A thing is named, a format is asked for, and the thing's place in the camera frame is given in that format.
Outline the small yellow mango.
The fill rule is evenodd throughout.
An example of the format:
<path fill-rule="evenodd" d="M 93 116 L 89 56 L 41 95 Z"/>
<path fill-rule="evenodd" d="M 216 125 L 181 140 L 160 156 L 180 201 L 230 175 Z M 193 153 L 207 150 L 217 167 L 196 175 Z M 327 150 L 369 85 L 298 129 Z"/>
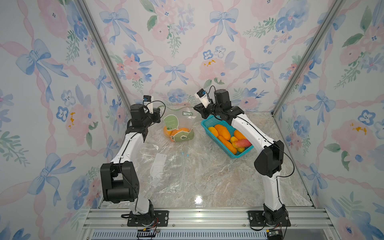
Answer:
<path fill-rule="evenodd" d="M 219 133 L 215 127 L 209 127 L 208 130 L 217 138 Z"/>

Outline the clear zip-top bag green print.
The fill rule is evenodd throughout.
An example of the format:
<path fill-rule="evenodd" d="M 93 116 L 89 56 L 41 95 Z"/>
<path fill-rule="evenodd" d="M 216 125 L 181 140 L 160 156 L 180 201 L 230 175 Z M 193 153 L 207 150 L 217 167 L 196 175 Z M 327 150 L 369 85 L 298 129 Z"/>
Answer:
<path fill-rule="evenodd" d="M 200 120 L 200 114 L 192 107 L 167 109 L 165 115 L 162 117 L 164 127 L 167 127 L 167 130 L 169 131 L 178 130 L 181 128 L 188 128 L 194 131 L 195 124 Z"/>

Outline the red green mango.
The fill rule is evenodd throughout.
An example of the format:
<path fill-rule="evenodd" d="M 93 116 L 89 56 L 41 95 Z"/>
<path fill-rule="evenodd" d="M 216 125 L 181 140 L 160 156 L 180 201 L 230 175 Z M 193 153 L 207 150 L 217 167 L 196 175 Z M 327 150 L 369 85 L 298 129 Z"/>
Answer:
<path fill-rule="evenodd" d="M 235 148 L 248 148 L 252 143 L 247 139 L 238 140 L 232 143 Z"/>

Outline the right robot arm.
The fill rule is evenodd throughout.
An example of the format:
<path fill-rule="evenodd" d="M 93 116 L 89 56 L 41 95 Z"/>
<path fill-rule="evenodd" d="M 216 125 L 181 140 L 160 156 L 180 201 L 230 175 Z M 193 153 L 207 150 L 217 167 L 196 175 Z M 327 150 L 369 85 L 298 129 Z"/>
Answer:
<path fill-rule="evenodd" d="M 215 99 L 212 100 L 208 92 L 200 89 L 195 93 L 195 97 L 200 103 L 194 106 L 194 110 L 200 113 L 203 119 L 214 116 L 225 121 L 240 131 L 258 151 L 259 155 L 254 166 L 263 179 L 265 193 L 264 226 L 289 227 L 291 223 L 288 210 L 280 197 L 280 179 L 283 177 L 281 170 L 285 155 L 283 142 L 268 137 L 251 122 L 240 107 L 233 106 L 228 91 L 216 90 L 214 96 Z"/>

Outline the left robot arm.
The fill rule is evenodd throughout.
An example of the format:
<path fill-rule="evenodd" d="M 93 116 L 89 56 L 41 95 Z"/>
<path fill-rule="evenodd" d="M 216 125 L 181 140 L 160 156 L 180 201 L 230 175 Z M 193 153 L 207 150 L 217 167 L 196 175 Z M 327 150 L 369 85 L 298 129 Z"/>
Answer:
<path fill-rule="evenodd" d="M 134 160 L 141 150 L 149 132 L 149 127 L 161 122 L 161 111 L 153 103 L 143 100 L 130 108 L 131 119 L 121 148 L 117 155 L 100 169 L 104 200 L 114 204 L 130 202 L 133 215 L 139 217 L 154 216 L 154 207 L 150 200 L 140 194 L 140 183 L 134 167 Z"/>

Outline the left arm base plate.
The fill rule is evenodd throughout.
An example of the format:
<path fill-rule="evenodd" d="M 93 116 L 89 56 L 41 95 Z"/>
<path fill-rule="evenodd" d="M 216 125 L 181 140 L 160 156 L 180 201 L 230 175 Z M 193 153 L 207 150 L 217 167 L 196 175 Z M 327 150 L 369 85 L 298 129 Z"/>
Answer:
<path fill-rule="evenodd" d="M 169 211 L 149 211 L 144 215 L 135 215 L 132 211 L 128 215 L 128 227 L 167 227 Z"/>

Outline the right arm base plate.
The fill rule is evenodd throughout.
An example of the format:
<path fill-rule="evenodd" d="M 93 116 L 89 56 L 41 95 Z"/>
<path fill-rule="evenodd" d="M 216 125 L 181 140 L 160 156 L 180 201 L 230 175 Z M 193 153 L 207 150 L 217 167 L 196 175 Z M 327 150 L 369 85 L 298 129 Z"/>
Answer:
<path fill-rule="evenodd" d="M 291 222 L 286 211 L 248 211 L 251 227 L 290 227 Z"/>

